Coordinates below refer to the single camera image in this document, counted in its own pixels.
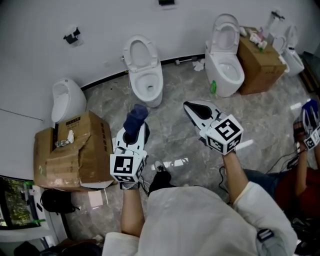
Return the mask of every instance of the toilet lid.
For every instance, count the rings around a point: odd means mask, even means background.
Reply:
[[[129,70],[136,73],[155,68],[158,54],[152,42],[143,35],[134,35],[123,49],[123,57]]]
[[[65,115],[69,103],[69,94],[63,93],[54,99],[51,119],[53,122],[59,122]]]
[[[213,25],[210,41],[210,53],[224,52],[236,54],[240,38],[239,23],[230,14],[221,14]]]
[[[281,55],[287,47],[286,38],[284,36],[275,37],[272,46]]]
[[[287,36],[288,47],[295,48],[298,43],[298,29],[296,26],[291,25]]]

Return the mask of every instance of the shoe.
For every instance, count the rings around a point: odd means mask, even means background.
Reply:
[[[156,160],[154,162],[154,168],[157,172],[166,172],[167,171],[164,162],[162,162],[161,160]]]

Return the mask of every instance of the wall mount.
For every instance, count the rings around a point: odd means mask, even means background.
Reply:
[[[69,45],[72,45],[79,40],[78,38],[79,35],[80,35],[80,31],[78,27],[76,27],[74,32],[72,32],[69,35],[65,35],[63,39],[66,40]]]

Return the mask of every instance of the paper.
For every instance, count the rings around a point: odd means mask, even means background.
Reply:
[[[91,204],[91,207],[98,207],[98,206],[102,206],[104,203],[102,201],[102,195],[101,195],[101,191],[90,191],[88,192],[89,195],[89,201]]]
[[[201,59],[200,62],[199,61],[193,61],[192,65],[194,66],[194,70],[195,71],[201,71],[205,68],[205,59]]]

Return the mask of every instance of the toilet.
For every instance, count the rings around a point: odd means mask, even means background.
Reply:
[[[287,47],[285,48],[282,56],[288,64],[290,71],[287,73],[288,76],[293,77],[299,74],[305,69],[305,66],[296,52],[296,45],[298,43],[297,27],[292,25],[288,29],[287,34]]]
[[[285,69],[283,74],[284,75],[288,74],[290,72],[290,67],[289,67],[288,63],[286,62],[286,60],[284,59],[284,57],[282,56],[282,54],[284,53],[285,49],[287,48],[287,39],[282,35],[276,36],[273,39],[272,46],[278,52],[279,60],[281,61],[281,63],[283,65],[286,65],[286,69]]]
[[[143,35],[132,36],[123,49],[124,61],[134,94],[151,108],[160,105],[164,79],[158,53]]]
[[[205,71],[209,83],[215,81],[216,94],[220,97],[234,94],[245,80],[237,58],[239,37],[237,19],[221,14],[214,22],[210,40],[205,42]]]
[[[65,78],[52,87],[53,109],[51,119],[54,123],[61,123],[86,111],[87,100],[75,81]]]

